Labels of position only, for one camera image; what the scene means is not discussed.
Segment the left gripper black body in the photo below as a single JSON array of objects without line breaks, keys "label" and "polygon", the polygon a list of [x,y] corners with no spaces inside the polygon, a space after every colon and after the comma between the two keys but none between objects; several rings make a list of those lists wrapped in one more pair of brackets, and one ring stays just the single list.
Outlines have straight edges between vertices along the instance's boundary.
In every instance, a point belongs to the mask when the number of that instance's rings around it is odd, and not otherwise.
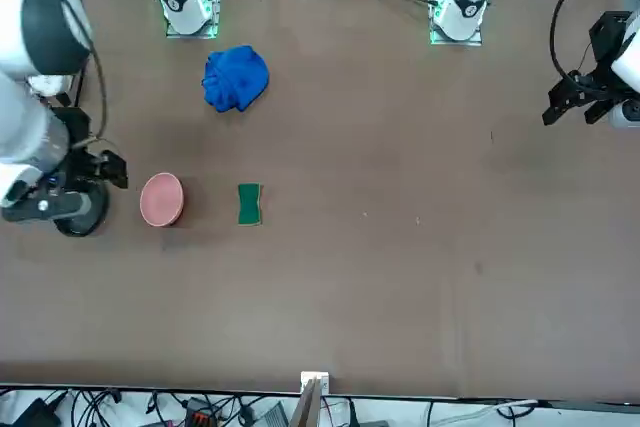
[{"label": "left gripper black body", "polygon": [[558,85],[566,98],[622,97],[631,93],[612,70],[612,63],[619,56],[623,45],[630,11],[606,11],[589,29],[595,68],[582,74],[578,70],[569,72],[574,82],[561,80]]}]

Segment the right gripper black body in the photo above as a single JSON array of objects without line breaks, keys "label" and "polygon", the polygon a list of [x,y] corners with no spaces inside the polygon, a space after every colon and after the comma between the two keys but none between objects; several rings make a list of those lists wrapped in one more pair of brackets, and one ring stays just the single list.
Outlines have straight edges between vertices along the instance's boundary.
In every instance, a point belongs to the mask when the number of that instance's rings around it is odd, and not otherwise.
[{"label": "right gripper black body", "polygon": [[102,155],[88,150],[87,146],[74,145],[89,136],[89,116],[78,107],[54,109],[69,134],[70,147],[62,162],[54,170],[54,186],[60,191],[104,192],[104,181],[100,176]]}]

